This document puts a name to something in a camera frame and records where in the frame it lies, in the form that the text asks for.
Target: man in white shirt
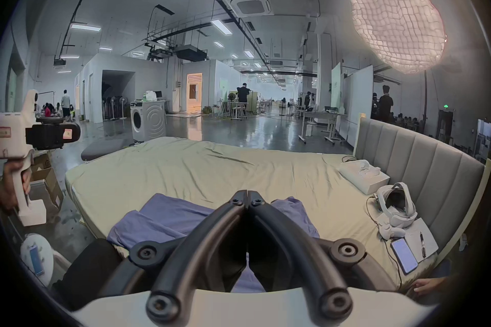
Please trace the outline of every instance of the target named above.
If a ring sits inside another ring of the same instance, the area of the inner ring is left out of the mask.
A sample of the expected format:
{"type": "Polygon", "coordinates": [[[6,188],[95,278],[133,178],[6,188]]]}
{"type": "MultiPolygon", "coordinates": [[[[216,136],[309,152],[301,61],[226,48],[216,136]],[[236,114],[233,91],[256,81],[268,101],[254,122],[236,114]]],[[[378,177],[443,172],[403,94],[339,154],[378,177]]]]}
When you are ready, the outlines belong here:
{"type": "Polygon", "coordinates": [[[67,121],[70,118],[70,97],[66,94],[66,90],[63,91],[61,98],[61,108],[63,109],[63,119],[67,121]]]}

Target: softbox light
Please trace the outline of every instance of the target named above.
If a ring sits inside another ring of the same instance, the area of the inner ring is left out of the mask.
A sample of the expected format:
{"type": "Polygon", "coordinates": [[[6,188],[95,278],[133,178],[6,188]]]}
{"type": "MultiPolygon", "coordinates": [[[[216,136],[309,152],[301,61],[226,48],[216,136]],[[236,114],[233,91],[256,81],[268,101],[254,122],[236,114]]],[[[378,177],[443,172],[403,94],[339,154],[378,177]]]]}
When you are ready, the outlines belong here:
{"type": "Polygon", "coordinates": [[[440,60],[446,35],[430,0],[351,0],[355,30],[384,63],[418,73],[440,60]]]}

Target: phone screen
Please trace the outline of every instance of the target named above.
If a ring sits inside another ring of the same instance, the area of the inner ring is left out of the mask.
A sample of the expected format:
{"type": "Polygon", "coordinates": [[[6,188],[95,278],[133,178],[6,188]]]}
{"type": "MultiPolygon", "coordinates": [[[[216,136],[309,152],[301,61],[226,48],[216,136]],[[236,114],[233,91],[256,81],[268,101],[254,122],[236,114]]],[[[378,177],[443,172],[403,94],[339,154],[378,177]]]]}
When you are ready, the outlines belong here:
{"type": "Polygon", "coordinates": [[[44,274],[43,264],[41,263],[41,257],[39,256],[39,251],[37,245],[33,245],[29,248],[29,253],[31,256],[32,267],[34,268],[34,274],[40,276],[44,274]]]}
{"type": "Polygon", "coordinates": [[[416,267],[418,267],[418,262],[411,252],[408,243],[405,239],[401,238],[399,240],[393,241],[390,246],[396,254],[397,260],[402,267],[404,274],[409,274],[416,267]]]}

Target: beige bed sheet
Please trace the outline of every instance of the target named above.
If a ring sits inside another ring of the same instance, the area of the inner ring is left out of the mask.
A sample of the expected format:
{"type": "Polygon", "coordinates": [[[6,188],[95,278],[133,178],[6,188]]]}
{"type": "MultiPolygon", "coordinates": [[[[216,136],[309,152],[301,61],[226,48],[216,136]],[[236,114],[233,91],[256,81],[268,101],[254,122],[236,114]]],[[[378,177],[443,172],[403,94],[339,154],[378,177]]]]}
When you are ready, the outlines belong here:
{"type": "MultiPolygon", "coordinates": [[[[156,193],[210,208],[221,206],[240,189],[256,190],[269,202],[294,196],[321,238],[360,241],[399,284],[396,264],[367,215],[367,196],[336,169],[342,157],[158,138],[73,168],[65,181],[89,229],[102,238],[156,193]]],[[[368,207],[377,217],[373,200],[368,207]]],[[[433,255],[409,275],[401,272],[403,286],[424,276],[435,261],[433,255]]]]}

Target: gray cushion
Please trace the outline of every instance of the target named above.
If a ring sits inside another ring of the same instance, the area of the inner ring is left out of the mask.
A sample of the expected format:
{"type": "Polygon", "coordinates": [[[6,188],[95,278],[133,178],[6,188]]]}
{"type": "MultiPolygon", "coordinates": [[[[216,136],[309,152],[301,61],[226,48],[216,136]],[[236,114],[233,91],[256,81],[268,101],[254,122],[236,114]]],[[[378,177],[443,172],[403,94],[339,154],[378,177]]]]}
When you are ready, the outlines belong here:
{"type": "Polygon", "coordinates": [[[361,118],[355,156],[408,184],[418,216],[439,250],[450,240],[474,199],[484,165],[454,147],[392,124],[361,118]]]}
{"type": "Polygon", "coordinates": [[[102,139],[90,144],[82,151],[80,157],[82,161],[92,161],[93,159],[102,157],[112,152],[121,150],[124,146],[128,146],[130,142],[125,139],[102,139]]]}

